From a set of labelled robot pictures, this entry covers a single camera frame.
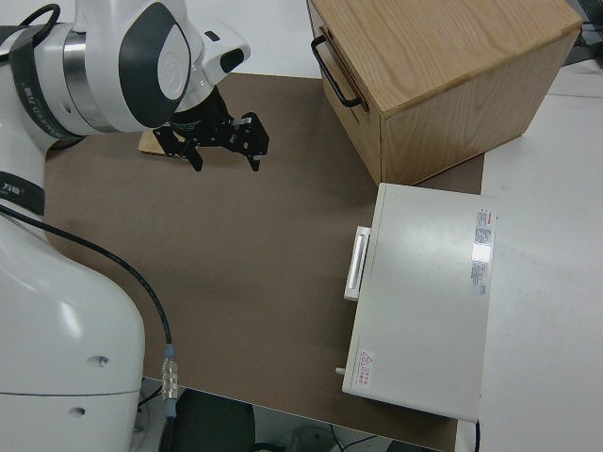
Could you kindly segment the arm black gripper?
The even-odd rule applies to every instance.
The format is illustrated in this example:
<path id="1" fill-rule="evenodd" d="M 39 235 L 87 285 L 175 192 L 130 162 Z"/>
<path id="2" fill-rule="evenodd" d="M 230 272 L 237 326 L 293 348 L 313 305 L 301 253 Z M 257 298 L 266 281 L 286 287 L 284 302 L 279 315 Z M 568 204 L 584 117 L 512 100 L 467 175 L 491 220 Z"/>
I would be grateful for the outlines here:
<path id="1" fill-rule="evenodd" d="M 204 164 L 198 148 L 222 147 L 240 153 L 254 172 L 259 171 L 269 149 L 269 135 L 257 114 L 234 118 L 218 89 L 200 104 L 175 113 L 167 125 L 154 129 L 153 135 L 165 155 L 186 159 L 195 171 L 201 171 Z"/>

